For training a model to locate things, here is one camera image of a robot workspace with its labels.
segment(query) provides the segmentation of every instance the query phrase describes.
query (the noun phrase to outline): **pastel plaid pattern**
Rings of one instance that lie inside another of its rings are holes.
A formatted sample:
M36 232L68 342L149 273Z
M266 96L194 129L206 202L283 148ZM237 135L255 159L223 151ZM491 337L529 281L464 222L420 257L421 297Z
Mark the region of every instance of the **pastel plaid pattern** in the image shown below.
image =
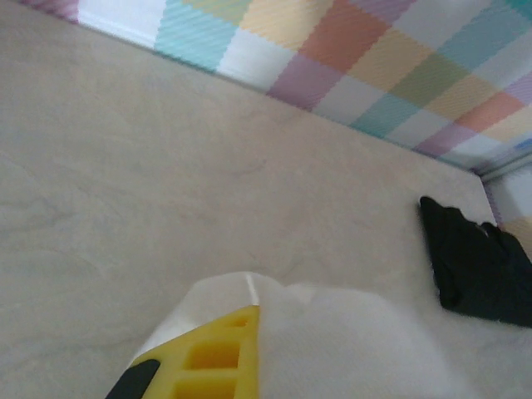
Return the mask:
M20 1L479 175L532 149L529 0ZM521 233L531 183L487 186Z

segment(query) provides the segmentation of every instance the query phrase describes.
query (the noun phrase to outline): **black glove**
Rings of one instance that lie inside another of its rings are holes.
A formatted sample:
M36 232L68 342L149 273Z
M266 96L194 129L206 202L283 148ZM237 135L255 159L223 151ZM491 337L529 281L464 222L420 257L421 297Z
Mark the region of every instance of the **black glove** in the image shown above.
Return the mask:
M532 263L517 238L429 197L420 208L441 306L532 327Z

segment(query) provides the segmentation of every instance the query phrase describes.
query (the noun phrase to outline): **marble-patterned surface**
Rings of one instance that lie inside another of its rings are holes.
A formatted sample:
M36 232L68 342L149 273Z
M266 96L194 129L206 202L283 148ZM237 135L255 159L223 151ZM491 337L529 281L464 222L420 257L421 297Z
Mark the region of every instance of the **marble-patterned surface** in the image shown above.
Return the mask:
M439 308L423 194L492 220L473 175L0 2L0 397L105 397L236 270L380 293L486 397L527 397L530 331Z

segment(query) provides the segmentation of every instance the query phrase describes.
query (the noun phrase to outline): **yellow plastic part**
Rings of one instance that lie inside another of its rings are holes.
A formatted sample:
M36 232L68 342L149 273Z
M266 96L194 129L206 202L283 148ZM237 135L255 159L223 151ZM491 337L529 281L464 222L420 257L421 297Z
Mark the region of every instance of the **yellow plastic part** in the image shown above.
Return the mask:
M142 399L258 399L258 330L248 306L143 353L160 366Z

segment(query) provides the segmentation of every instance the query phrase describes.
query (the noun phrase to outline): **yellow square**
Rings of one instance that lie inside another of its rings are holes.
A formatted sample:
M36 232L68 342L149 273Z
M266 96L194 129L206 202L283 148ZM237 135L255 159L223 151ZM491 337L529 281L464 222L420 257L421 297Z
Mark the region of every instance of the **yellow square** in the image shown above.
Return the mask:
M468 75L427 104L426 109L454 121L496 92L488 81Z
M431 53L430 48L395 29L388 29L347 74L390 91Z
M250 0L182 0L183 4L238 25Z
M254 0L240 27L297 51L332 4L333 0Z
M529 258L532 258L532 215L504 222L502 228L512 233L519 240Z
M530 131L531 126L532 106L526 106L487 128L482 134L492 139L508 141Z

